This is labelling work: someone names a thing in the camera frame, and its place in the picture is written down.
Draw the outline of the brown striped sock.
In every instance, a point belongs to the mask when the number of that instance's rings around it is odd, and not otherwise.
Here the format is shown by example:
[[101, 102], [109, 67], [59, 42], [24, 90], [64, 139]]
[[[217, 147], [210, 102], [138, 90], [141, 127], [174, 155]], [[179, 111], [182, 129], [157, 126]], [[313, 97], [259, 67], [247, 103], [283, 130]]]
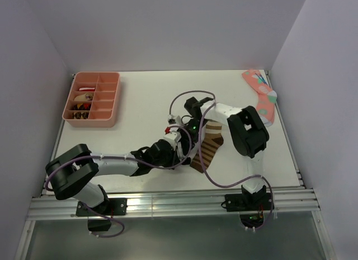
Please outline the brown striped sock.
[[201, 128], [201, 133], [198, 134], [198, 136], [201, 136], [201, 142], [198, 140], [197, 147], [200, 143], [202, 161], [206, 169], [209, 168], [215, 153], [224, 143], [222, 126], [219, 122], [209, 120]]

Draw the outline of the white black striped sock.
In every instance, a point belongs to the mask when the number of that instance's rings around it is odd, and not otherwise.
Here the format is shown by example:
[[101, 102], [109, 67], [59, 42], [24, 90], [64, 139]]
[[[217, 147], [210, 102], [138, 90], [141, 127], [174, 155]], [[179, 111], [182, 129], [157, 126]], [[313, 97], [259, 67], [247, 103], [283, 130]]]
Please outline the white black striped sock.
[[187, 158], [185, 159], [185, 161], [182, 162], [183, 165], [190, 165], [191, 161], [192, 161], [192, 152], [189, 149], [189, 145], [188, 144], [182, 144], [182, 143], [178, 143], [177, 144], [177, 148], [176, 148], [176, 152], [177, 152], [177, 159], [179, 162], [184, 160], [184, 157], [187, 156]]

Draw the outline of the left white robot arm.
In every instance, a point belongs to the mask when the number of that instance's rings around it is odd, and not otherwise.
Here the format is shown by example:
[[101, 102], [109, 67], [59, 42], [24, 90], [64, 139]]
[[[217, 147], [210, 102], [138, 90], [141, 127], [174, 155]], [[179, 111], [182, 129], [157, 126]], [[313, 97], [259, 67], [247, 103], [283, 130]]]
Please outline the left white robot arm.
[[54, 192], [57, 200], [73, 197], [87, 204], [96, 215], [102, 215], [107, 212], [109, 201], [103, 187], [91, 183], [93, 177], [137, 177], [153, 168], [172, 169], [179, 163], [176, 149], [163, 139], [124, 155], [95, 154], [86, 144], [78, 144], [46, 165], [45, 187]]

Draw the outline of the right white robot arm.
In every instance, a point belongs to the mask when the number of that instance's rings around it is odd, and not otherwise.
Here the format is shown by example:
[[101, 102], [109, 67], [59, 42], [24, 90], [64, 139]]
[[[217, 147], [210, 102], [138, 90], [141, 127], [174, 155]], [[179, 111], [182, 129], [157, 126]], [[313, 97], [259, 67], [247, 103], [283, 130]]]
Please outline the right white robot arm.
[[[242, 184], [242, 190], [245, 193], [242, 196], [243, 206], [250, 210], [255, 209], [261, 203], [261, 195], [266, 193], [266, 189], [272, 189], [263, 176], [263, 151], [266, 149], [269, 133], [256, 109], [252, 106], [231, 107], [216, 103], [214, 99], [208, 97], [201, 101], [191, 97], [184, 104], [184, 108], [198, 123], [198, 126], [193, 126], [192, 129], [199, 143], [199, 163], [207, 179], [220, 188], [231, 188]], [[204, 137], [211, 132], [206, 130], [203, 134], [202, 130], [210, 121], [229, 127], [235, 149], [246, 159], [246, 178], [230, 185], [220, 185], [207, 173], [203, 149], [208, 148], [209, 143], [204, 140]]]

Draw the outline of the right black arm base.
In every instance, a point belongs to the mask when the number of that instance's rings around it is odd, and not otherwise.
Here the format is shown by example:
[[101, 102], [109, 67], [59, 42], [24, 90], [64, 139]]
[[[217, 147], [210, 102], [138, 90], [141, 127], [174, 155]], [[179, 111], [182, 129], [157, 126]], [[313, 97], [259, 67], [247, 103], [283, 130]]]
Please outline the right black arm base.
[[226, 212], [248, 212], [239, 216], [240, 221], [245, 228], [257, 230], [274, 211], [273, 194], [265, 185], [255, 193], [249, 193], [243, 186], [241, 189], [241, 193], [226, 194], [220, 205]]

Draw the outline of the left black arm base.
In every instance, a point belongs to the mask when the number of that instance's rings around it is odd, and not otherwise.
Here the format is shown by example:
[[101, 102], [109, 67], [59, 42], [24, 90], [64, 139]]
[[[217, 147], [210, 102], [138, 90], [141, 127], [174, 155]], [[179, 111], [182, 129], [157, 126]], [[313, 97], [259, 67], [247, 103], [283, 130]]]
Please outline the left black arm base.
[[[127, 202], [127, 198], [109, 198], [96, 207], [89, 207], [79, 201], [76, 217], [87, 218], [87, 229], [90, 234], [99, 238], [116, 237], [124, 232], [125, 225], [115, 216], [126, 215]], [[120, 226], [121, 230], [116, 234], [105, 234], [114, 225]]]

